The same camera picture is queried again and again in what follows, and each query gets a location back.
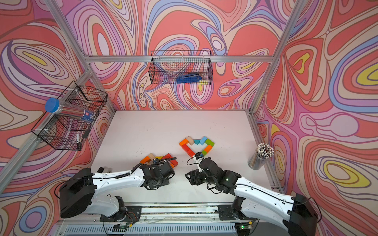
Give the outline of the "red block pair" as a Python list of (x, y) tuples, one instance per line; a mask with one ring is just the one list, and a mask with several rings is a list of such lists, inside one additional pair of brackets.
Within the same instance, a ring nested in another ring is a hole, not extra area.
[(169, 159), (171, 158), (172, 156), (168, 153), (167, 155), (165, 155), (162, 159)]
[(171, 160), (170, 163), (171, 163), (174, 167), (176, 167), (176, 166), (178, 165), (177, 160)]

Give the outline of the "red block front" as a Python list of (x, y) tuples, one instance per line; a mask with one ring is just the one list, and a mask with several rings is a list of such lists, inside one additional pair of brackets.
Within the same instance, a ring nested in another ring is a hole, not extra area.
[(191, 149), (189, 149), (189, 150), (187, 151), (187, 154), (188, 154), (190, 157), (195, 156), (195, 153), (194, 153)]

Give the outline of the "red block small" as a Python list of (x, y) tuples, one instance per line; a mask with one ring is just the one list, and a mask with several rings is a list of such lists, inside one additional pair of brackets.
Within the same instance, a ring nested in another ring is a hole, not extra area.
[(186, 153), (189, 153), (191, 151), (191, 149), (186, 145), (186, 144), (183, 144), (182, 146), (182, 149), (186, 152)]

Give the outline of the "light blue long block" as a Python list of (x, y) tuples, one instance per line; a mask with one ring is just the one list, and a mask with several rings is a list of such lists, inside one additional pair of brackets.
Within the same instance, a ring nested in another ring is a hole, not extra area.
[(205, 142), (206, 142), (206, 140), (207, 140), (207, 137), (204, 136), (204, 137), (200, 140), (199, 144), (200, 144), (200, 145), (204, 145)]

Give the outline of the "green block top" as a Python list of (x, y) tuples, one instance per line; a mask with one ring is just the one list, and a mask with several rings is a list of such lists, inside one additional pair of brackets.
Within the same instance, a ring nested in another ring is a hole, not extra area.
[(209, 146), (214, 146), (215, 145), (215, 143), (213, 142), (213, 141), (211, 141), (210, 139), (207, 139), (206, 141), (205, 141), (205, 143), (207, 144), (207, 145), (209, 145)]

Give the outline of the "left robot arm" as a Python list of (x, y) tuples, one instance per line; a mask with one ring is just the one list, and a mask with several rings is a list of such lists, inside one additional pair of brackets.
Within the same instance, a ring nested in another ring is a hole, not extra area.
[(123, 188), (157, 190), (169, 184), (177, 166), (175, 157), (164, 157), (152, 164), (138, 163), (131, 170), (100, 173), (82, 169), (59, 188), (60, 217), (72, 218), (82, 213), (100, 214), (114, 221), (127, 215), (120, 196), (112, 191)]

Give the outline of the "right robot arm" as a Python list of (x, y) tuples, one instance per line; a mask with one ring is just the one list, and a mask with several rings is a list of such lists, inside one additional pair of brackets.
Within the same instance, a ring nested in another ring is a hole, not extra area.
[(259, 186), (240, 174), (223, 170), (211, 158), (196, 159), (197, 169), (186, 173), (191, 185), (205, 184), (214, 194), (235, 197), (229, 218), (261, 219), (286, 230), (291, 236), (314, 236), (320, 215), (311, 200), (301, 194), (284, 195)]

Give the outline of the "cup of pencils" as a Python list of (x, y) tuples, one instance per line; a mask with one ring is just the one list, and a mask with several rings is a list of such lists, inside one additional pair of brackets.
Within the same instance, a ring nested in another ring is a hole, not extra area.
[(260, 143), (256, 151), (248, 161), (248, 165), (253, 170), (259, 170), (265, 162), (270, 159), (274, 154), (274, 149), (267, 143)]

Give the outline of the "marker in left basket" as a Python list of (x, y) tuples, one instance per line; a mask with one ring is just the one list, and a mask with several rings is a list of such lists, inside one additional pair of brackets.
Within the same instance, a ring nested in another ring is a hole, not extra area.
[(77, 149), (81, 150), (81, 142), (80, 142), (80, 134), (76, 134), (76, 144), (77, 144)]

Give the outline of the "blue tool in basket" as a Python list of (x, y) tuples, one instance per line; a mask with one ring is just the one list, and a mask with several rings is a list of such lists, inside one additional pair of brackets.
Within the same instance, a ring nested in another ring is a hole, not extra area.
[(202, 76), (199, 73), (189, 73), (178, 76), (176, 78), (177, 84), (194, 83), (202, 80)]

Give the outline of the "clear bottle blue cap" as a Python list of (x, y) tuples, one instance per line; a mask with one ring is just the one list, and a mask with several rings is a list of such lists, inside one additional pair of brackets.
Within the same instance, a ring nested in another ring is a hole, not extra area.
[(95, 115), (91, 111), (65, 101), (60, 101), (56, 98), (49, 98), (46, 101), (45, 111), (88, 123), (93, 122), (95, 118)]

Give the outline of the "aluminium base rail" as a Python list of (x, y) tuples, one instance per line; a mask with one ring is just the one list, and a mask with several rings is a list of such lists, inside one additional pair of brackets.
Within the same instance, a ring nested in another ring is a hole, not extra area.
[(54, 236), (287, 236), (284, 229), (264, 220), (222, 221), (218, 203), (135, 204), (129, 222), (102, 222), (99, 215), (84, 214), (59, 221)]

